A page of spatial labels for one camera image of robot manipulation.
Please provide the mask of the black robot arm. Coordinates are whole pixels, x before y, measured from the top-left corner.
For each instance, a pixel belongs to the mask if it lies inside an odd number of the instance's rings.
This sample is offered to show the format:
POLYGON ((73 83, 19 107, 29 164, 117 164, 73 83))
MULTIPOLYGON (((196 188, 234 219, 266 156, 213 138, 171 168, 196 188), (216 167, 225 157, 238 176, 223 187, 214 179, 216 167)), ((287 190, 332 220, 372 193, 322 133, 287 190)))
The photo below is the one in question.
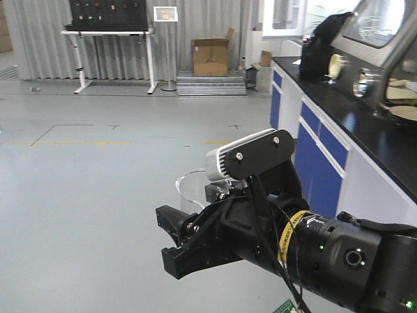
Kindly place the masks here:
POLYGON ((416 311, 416 228, 311 212, 290 160, 256 166, 198 214, 164 205, 156 217, 175 278, 246 260, 282 277, 303 312, 302 290, 353 312, 416 311))

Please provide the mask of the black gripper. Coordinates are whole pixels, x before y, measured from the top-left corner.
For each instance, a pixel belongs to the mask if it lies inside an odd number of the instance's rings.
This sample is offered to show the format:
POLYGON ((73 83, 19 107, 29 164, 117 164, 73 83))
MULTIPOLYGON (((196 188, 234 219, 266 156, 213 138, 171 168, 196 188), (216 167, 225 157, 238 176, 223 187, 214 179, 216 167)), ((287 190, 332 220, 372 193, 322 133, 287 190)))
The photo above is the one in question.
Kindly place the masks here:
POLYGON ((176 279, 240 260, 284 270, 280 237, 289 219, 308 208, 293 163, 287 160, 228 187, 224 198, 200 213, 156 208, 158 226, 177 246, 161 251, 165 271, 176 279))

